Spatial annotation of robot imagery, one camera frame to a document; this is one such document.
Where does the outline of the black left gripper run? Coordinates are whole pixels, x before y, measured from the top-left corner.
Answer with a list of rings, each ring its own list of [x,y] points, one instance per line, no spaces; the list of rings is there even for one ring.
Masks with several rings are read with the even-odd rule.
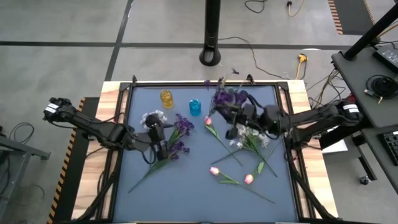
[[[145,124],[148,128],[146,143],[163,147],[165,145],[165,127],[160,124],[159,117],[156,114],[150,114],[146,117]]]

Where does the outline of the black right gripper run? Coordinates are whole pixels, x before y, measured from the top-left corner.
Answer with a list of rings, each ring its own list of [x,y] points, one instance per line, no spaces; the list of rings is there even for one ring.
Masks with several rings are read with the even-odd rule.
[[[240,115],[238,114],[231,114],[236,113],[241,110],[240,106],[236,105],[217,105],[216,106],[217,112],[223,115],[225,121],[232,125],[237,124],[259,124],[258,123],[258,115],[257,115],[257,106],[253,104],[246,103]]]

